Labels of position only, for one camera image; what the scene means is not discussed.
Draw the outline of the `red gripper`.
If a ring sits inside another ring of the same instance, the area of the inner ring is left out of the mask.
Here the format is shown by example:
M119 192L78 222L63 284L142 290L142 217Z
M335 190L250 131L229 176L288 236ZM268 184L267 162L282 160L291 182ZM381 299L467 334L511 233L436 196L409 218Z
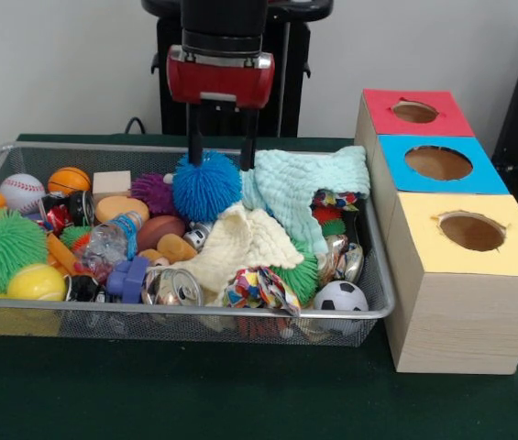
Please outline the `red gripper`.
M245 139L240 150L240 169L254 168L259 110L270 98L275 72L273 55L262 52L249 58L218 58L189 52L173 45L166 57L167 83L174 101L185 103L188 161L203 160L199 127L203 101L228 102L244 110Z

